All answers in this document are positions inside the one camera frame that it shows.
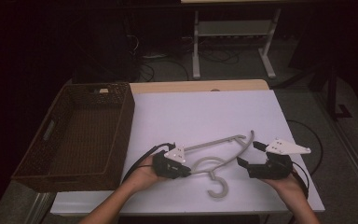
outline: human hand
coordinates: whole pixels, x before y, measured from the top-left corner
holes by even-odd
[[[320,223],[313,213],[307,198],[296,178],[290,174],[284,179],[261,179],[272,186],[286,204],[287,208],[295,215],[298,223]]]
[[[147,189],[159,181],[165,180],[165,177],[156,175],[152,164],[153,155],[146,157],[122,185],[131,187],[133,193],[135,193]]]

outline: white table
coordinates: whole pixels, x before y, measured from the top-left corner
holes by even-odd
[[[276,137],[294,142],[273,91],[134,93],[134,99],[135,113],[125,173],[147,150],[166,142],[191,147],[236,134],[249,137],[251,130],[255,131],[255,141],[262,143],[269,144]],[[185,165],[191,166],[204,156],[227,159],[239,150],[241,147],[236,142],[197,149],[186,154]],[[252,146],[241,157],[250,163],[265,163],[266,159],[263,152]],[[306,168],[300,156],[292,156],[292,160]],[[219,191],[221,186],[208,175],[191,175],[161,182],[139,192],[129,199],[120,214],[232,215],[287,211],[275,190],[249,178],[247,171],[235,161],[216,170],[216,175],[228,183],[229,192],[224,198],[209,196],[208,189]],[[61,192],[57,194],[50,212],[63,216],[85,215],[110,193]],[[311,179],[309,202],[314,211],[324,210]]]

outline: brown wicker basket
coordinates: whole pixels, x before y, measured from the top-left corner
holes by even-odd
[[[134,108],[129,83],[64,86],[12,179],[37,192],[116,189]]]

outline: black cable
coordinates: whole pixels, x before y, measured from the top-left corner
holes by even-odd
[[[264,223],[263,223],[263,224],[267,224],[268,221],[269,221],[269,214],[266,216],[266,219],[264,219]]]
[[[313,168],[313,170],[310,172],[310,175],[315,174],[315,172],[319,169],[319,166],[321,166],[322,160],[323,160],[323,157],[324,157],[324,146],[322,145],[322,141],[321,141],[319,135],[318,135],[314,130],[312,130],[312,128],[310,128],[309,126],[307,126],[307,125],[304,124],[304,123],[301,123],[301,122],[299,122],[299,121],[292,120],[292,119],[287,119],[286,121],[293,122],[293,123],[297,123],[297,124],[300,124],[300,125],[304,126],[304,127],[307,128],[310,132],[312,132],[313,135],[314,135],[314,136],[316,137],[316,139],[318,140],[319,147],[320,147],[320,150],[321,150],[321,156],[319,157],[318,163],[316,164],[315,168]]]
[[[227,53],[225,50],[221,50],[222,52],[225,52],[227,54],[227,58],[225,59],[220,59],[212,54],[210,54],[209,56],[205,56],[205,53],[203,53],[203,51],[200,51],[199,52],[199,55],[201,58],[203,58],[204,60],[206,61],[209,61],[209,62],[213,62],[213,63],[223,63],[223,64],[236,64],[240,61],[240,57],[239,55],[241,54],[241,51],[238,52],[238,53],[234,53],[233,55]],[[235,58],[235,62],[233,63],[228,63],[227,61],[231,60]]]
[[[307,178],[307,189],[310,189],[310,179],[308,178],[307,173],[305,172],[305,170],[298,165],[296,162],[293,161],[293,164],[295,164],[296,166],[298,166],[298,168],[300,168],[302,170],[302,172],[304,173],[305,177]]]
[[[153,165],[140,165],[140,166],[137,166],[136,168],[141,168],[141,167],[150,167],[150,166],[153,166]]]
[[[147,73],[142,67],[141,67],[141,77],[146,81],[146,82],[149,82],[151,80],[154,79],[154,75],[155,75],[155,70],[152,66],[150,65],[147,65],[147,64],[141,64],[141,66],[145,66],[145,67],[148,67],[150,70],[151,70],[151,73]],[[145,74],[148,74],[150,76],[150,78],[146,78],[142,75],[142,72],[145,73]]]
[[[295,223],[295,221],[296,221],[295,216],[292,216],[292,217],[290,218],[290,220],[289,220],[289,223],[288,223],[288,224],[293,224],[293,223]]]
[[[177,64],[177,65],[179,65],[179,66],[181,66],[183,68],[183,70],[186,73],[186,80],[189,81],[187,69],[182,64],[180,64],[178,62],[170,61],[170,60],[154,60],[154,61],[150,61],[150,62],[147,62],[147,63],[175,63],[175,64]]]
[[[170,143],[163,143],[161,145],[158,145],[156,147],[152,147],[150,150],[148,150],[141,158],[139,158],[138,161],[136,161],[132,167],[130,168],[130,170],[124,175],[123,180],[121,181],[121,183],[123,183],[124,181],[127,180],[127,178],[132,174],[132,172],[136,169],[138,169],[139,164],[146,159],[148,156],[150,156],[153,152],[157,151],[159,148],[161,147],[168,147],[169,150],[174,149],[175,148],[175,144],[170,144]]]

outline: shelf leg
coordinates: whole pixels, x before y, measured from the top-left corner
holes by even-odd
[[[201,79],[199,58],[199,12],[196,11],[194,19],[194,51],[193,51],[193,78]]]
[[[258,50],[261,61],[263,62],[264,67],[266,68],[266,72],[269,78],[276,77],[274,69],[272,68],[271,63],[269,62],[268,54],[269,54],[269,46],[271,45],[272,37],[274,36],[280,14],[281,14],[281,9],[278,8],[275,11],[274,18],[271,21],[271,25],[269,26],[266,44],[262,49]]]

